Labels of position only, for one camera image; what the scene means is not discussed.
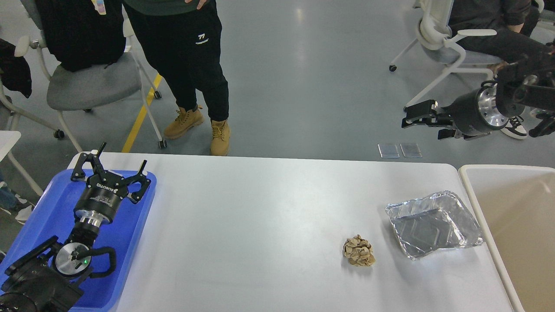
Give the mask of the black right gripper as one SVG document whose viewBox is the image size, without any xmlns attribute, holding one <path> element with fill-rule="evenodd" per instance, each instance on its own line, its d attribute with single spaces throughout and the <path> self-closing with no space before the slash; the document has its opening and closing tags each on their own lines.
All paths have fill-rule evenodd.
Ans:
<svg viewBox="0 0 555 312">
<path fill-rule="evenodd" d="M 497 85 L 486 84 L 479 89 L 457 97 L 450 105 L 440 107 L 435 100 L 425 100 L 404 108 L 406 117 L 401 128 L 427 126 L 443 128 L 438 140 L 450 138 L 472 140 L 488 136 L 507 126 L 508 117 L 496 104 Z"/>
</svg>

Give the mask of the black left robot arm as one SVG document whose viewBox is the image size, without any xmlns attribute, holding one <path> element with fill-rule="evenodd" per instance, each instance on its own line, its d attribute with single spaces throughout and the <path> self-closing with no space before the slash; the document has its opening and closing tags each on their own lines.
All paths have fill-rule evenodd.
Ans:
<svg viewBox="0 0 555 312">
<path fill-rule="evenodd" d="M 77 155 L 47 186 L 1 264 L 3 312 L 107 311 L 117 301 L 156 179 Z"/>
</svg>

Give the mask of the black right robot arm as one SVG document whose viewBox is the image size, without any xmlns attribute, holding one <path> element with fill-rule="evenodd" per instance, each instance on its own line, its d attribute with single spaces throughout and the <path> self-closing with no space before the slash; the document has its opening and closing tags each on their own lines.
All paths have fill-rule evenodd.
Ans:
<svg viewBox="0 0 555 312">
<path fill-rule="evenodd" d="M 554 55 L 539 52 L 505 66 L 495 79 L 483 81 L 451 105 L 440 107 L 435 100 L 410 105 L 401 127 L 439 127 L 438 140 L 473 140 L 501 130 L 531 107 L 540 123 L 529 135 L 547 136 L 554 132 L 554 98 Z"/>
</svg>

